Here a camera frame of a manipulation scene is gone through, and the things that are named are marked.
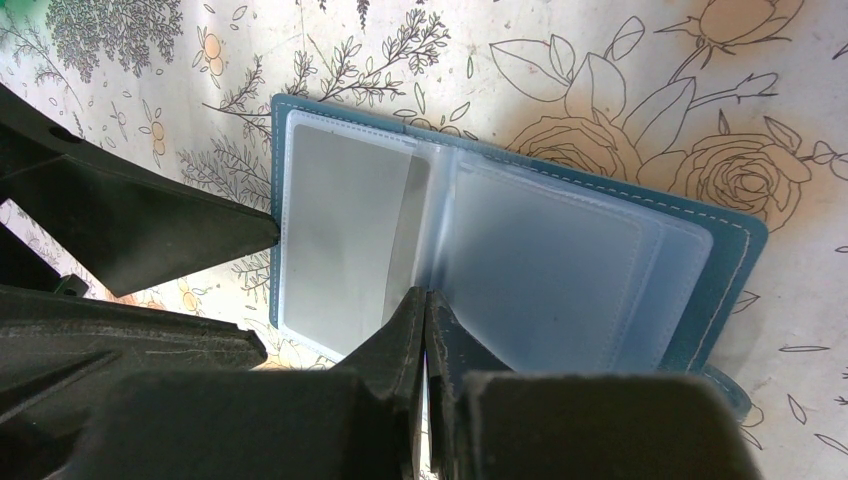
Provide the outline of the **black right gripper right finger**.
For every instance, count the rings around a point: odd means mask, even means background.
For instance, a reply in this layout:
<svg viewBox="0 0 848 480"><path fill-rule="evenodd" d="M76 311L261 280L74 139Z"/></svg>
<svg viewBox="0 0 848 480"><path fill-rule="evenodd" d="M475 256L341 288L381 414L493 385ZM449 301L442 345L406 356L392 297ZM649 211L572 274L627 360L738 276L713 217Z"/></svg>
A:
<svg viewBox="0 0 848 480"><path fill-rule="evenodd" d="M756 479L726 398L690 375L521 374L425 307L430 464L441 479Z"/></svg>

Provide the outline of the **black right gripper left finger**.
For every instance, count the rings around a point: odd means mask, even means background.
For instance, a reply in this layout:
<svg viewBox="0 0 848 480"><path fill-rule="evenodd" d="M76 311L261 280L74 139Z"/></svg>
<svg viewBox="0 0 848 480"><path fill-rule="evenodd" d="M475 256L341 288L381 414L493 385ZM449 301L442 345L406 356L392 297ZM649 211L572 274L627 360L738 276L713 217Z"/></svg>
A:
<svg viewBox="0 0 848 480"><path fill-rule="evenodd" d="M145 372L119 382L70 479L415 479L426 292L327 370Z"/></svg>

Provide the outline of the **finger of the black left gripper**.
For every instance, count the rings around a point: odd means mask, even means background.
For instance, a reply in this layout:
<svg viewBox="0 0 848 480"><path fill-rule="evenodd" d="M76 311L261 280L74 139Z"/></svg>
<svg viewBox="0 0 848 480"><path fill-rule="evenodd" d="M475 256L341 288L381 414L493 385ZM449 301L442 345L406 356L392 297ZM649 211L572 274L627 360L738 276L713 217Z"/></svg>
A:
<svg viewBox="0 0 848 480"><path fill-rule="evenodd" d="M274 218L72 135L1 89L1 199L124 296L275 245Z"/></svg>
<svg viewBox="0 0 848 480"><path fill-rule="evenodd" d="M1 289L1 419L79 418L142 371L250 369L267 357L236 325L163 310Z"/></svg>

